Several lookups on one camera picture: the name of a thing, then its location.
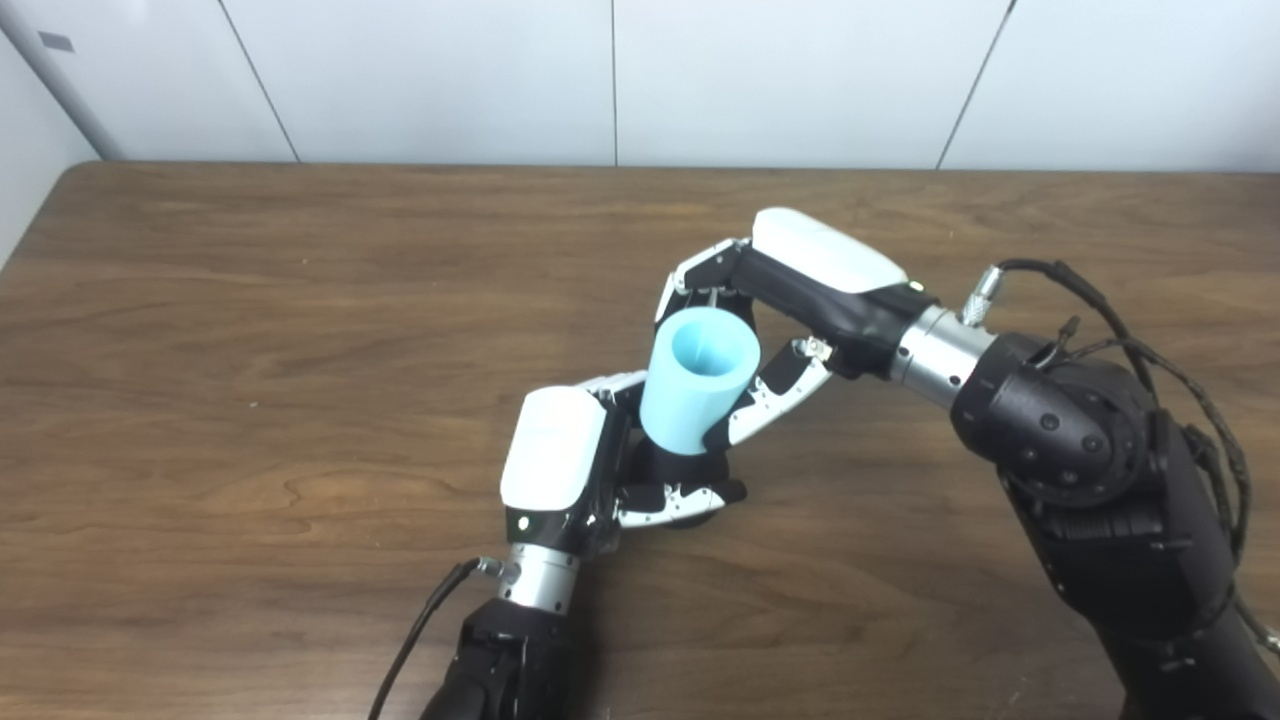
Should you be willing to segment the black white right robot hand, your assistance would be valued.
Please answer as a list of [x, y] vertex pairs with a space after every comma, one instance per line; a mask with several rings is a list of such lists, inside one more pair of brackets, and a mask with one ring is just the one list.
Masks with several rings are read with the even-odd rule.
[[680, 263], [655, 310], [662, 325], [687, 307], [717, 307], [753, 325], [755, 306], [799, 323], [703, 436], [712, 452], [742, 443], [829, 378], [888, 379], [908, 329], [936, 299], [882, 252], [806, 214], [767, 208], [751, 233]]

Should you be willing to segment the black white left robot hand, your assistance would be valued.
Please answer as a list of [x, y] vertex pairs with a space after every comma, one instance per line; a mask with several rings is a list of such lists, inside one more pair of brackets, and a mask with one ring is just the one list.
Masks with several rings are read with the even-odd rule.
[[644, 370], [526, 395], [500, 475], [509, 544], [590, 560], [631, 529], [699, 527], [742, 502], [724, 454], [666, 451], [640, 427]]

